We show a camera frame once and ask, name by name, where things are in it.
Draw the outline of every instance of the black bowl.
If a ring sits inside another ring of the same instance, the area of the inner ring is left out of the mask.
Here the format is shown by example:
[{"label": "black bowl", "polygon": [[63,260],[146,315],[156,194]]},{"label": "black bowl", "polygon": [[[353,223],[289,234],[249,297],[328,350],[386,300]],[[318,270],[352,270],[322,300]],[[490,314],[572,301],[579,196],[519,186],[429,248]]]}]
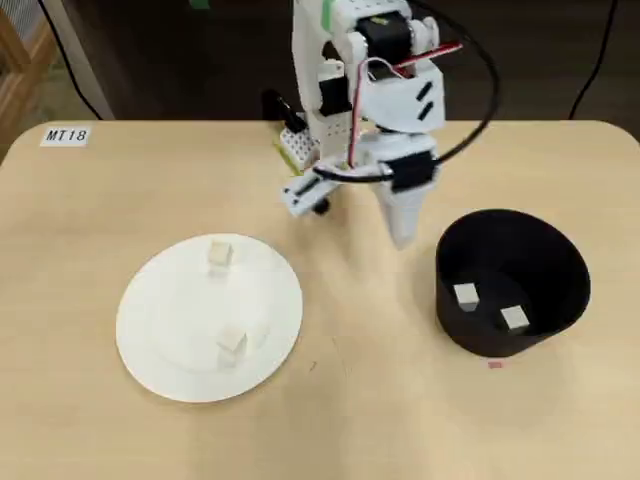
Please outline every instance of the black bowl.
[{"label": "black bowl", "polygon": [[[436,250],[436,304],[445,332],[462,348],[508,357],[566,330],[589,303],[589,271],[578,249],[542,220],[512,210],[482,210],[457,220]],[[473,312],[454,285],[473,283]],[[505,328],[501,310],[520,306],[529,326]]]}]

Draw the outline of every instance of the white plate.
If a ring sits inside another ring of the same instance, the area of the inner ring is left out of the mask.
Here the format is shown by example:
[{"label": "white plate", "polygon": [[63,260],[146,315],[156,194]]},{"label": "white plate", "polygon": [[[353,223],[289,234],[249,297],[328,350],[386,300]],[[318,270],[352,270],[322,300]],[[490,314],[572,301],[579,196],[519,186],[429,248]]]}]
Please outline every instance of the white plate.
[{"label": "white plate", "polygon": [[[233,246],[226,275],[210,275],[212,241]],[[216,337],[246,331],[235,365]],[[302,323],[302,291],[287,261],[268,245],[235,234],[204,235],[152,258],[129,283],[116,343],[133,377],[183,402],[212,402],[251,390],[287,358]]]}]

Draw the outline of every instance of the black cord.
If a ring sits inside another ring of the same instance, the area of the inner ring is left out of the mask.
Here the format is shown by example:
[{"label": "black cord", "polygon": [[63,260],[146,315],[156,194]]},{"label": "black cord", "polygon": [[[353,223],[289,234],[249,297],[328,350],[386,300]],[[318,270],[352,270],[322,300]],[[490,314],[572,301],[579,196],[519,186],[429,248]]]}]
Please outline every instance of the black cord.
[{"label": "black cord", "polygon": [[453,147],[447,153],[440,155],[440,157],[435,161],[436,165],[442,165],[444,162],[455,157],[457,154],[459,154],[465,148],[475,142],[475,140],[489,126],[489,123],[491,123],[491,120],[493,120],[493,118],[495,117],[496,113],[498,112],[498,108],[500,107],[501,99],[500,74],[498,73],[498,68],[496,67],[496,64],[491,58],[489,52],[485,50],[480,42],[478,42],[464,26],[460,25],[448,15],[429,6],[422,0],[409,0],[409,3],[427,10],[436,18],[436,20],[441,20],[442,22],[449,25],[451,30],[460,35],[462,37],[462,40],[466,41],[469,46],[471,46],[471,48],[475,50],[476,54],[486,65],[487,70],[489,71],[489,75],[491,76],[491,99],[489,100],[489,108],[487,109],[487,112],[485,113],[478,126],[474,128],[473,131],[464,140],[462,140],[458,145]]},{"label": "black cord", "polygon": [[102,117],[100,116],[98,111],[93,107],[93,105],[91,105],[89,100],[87,100],[87,97],[85,97],[82,91],[80,90],[78,81],[76,80],[76,77],[73,74],[73,70],[71,69],[71,62],[69,61],[69,57],[67,57],[67,52],[65,52],[64,50],[64,46],[62,45],[62,40],[60,39],[58,30],[53,24],[53,20],[51,19],[51,15],[49,15],[49,11],[47,10],[47,7],[45,7],[44,2],[42,0],[38,0],[38,3],[40,4],[40,8],[42,9],[42,13],[44,14],[44,17],[47,19],[47,22],[49,23],[49,27],[53,32],[53,36],[56,39],[56,43],[58,44],[58,48],[60,49],[60,54],[62,55],[62,59],[64,60],[65,66],[67,67],[67,71],[69,72],[69,77],[71,77],[71,83],[73,84],[73,88],[76,89],[76,93],[78,94],[80,99],[84,102],[84,104],[87,106],[87,108],[91,111],[91,113],[93,113],[98,120],[102,120]]},{"label": "black cord", "polygon": [[602,44],[600,45],[600,53],[598,54],[598,59],[596,60],[596,64],[593,67],[593,71],[591,75],[587,79],[587,82],[578,93],[575,102],[573,102],[573,106],[571,107],[571,112],[569,113],[569,120],[573,120],[576,116],[576,112],[578,111],[578,107],[580,103],[587,93],[587,90],[591,87],[591,84],[594,82],[598,73],[600,73],[600,68],[602,68],[602,64],[604,62],[604,56],[607,54],[607,47],[609,46],[609,37],[611,37],[611,29],[613,27],[613,20],[616,16],[616,10],[618,9],[618,0],[612,0],[611,6],[609,7],[609,15],[607,16],[607,23],[604,28],[604,35],[602,36]]},{"label": "black cord", "polygon": [[325,180],[333,180],[334,182],[340,183],[380,183],[393,180],[392,173],[386,175],[363,175],[361,177],[355,177],[349,175],[341,175],[335,172],[329,172],[318,167],[314,168],[313,171]]},{"label": "black cord", "polygon": [[[442,165],[444,162],[450,160],[451,158],[458,155],[465,148],[471,145],[476,139],[482,134],[484,130],[489,126],[491,120],[495,117],[498,108],[500,107],[500,99],[501,99],[501,81],[500,74],[498,73],[498,68],[496,67],[495,62],[491,58],[489,52],[485,50],[485,48],[469,33],[469,31],[458,22],[450,18],[448,15],[436,10],[435,8],[429,6],[422,0],[408,0],[409,3],[414,4],[415,6],[428,11],[431,15],[433,15],[436,20],[440,20],[441,22],[447,24],[454,32],[460,35],[461,40],[464,40],[476,54],[480,57],[480,59],[484,62],[489,71],[489,76],[491,77],[491,98],[489,100],[489,107],[487,108],[484,117],[478,124],[476,128],[458,145],[453,147],[448,152],[442,154],[434,163],[436,166]],[[326,180],[333,180],[335,182],[342,183],[379,183],[379,182],[388,182],[389,180],[393,180],[393,174],[389,175],[374,175],[374,176],[362,176],[362,177],[353,177],[348,175],[340,175],[333,172],[328,172],[326,170],[322,170],[320,168],[314,168],[313,171],[320,175],[322,178]]]}]

